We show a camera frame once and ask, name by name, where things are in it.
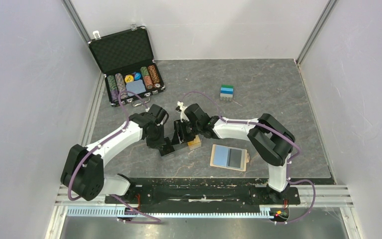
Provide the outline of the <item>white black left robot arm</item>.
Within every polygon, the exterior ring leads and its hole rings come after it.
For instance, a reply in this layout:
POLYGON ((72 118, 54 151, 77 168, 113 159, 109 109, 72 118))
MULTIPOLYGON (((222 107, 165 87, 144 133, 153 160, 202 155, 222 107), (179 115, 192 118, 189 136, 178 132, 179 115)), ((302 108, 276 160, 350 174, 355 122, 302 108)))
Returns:
POLYGON ((168 113, 153 104, 142 113, 128 117, 118 129, 87 146, 76 144, 69 150, 61 183, 69 189, 69 199, 91 201, 98 195, 115 194, 125 203, 136 198, 131 180, 121 174, 106 175, 105 166, 128 146, 144 140, 148 148, 169 147, 164 134, 168 113))

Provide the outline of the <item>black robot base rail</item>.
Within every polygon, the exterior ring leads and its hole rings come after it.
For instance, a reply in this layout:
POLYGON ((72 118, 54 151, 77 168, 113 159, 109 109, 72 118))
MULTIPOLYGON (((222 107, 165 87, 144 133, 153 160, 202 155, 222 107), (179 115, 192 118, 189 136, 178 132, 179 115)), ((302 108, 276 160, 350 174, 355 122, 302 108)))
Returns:
POLYGON ((265 178, 132 178, 120 198, 144 213, 256 213, 301 203, 296 187, 277 193, 265 178))

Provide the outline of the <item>black VIP credit card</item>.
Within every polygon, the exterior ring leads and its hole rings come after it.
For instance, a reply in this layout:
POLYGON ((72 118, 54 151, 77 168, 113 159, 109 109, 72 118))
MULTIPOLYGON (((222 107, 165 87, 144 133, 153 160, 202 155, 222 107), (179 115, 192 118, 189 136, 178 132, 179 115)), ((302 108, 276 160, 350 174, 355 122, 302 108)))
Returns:
POLYGON ((246 165, 247 150, 231 148, 228 153, 226 166, 233 169, 243 170, 246 165))

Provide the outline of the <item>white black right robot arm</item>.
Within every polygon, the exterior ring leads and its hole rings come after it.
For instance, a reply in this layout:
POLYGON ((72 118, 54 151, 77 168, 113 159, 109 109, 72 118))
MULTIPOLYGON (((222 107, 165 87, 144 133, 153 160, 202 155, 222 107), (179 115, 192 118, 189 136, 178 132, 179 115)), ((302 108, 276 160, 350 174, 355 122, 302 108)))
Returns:
POLYGON ((228 119, 209 116, 198 104, 185 106, 178 102, 176 123, 179 142, 190 142, 197 135, 209 139, 238 139, 252 143, 261 158, 268 164, 267 195, 271 202, 280 203, 287 197, 289 188, 288 161, 293 150, 300 152, 295 137, 270 114, 254 119, 228 119))

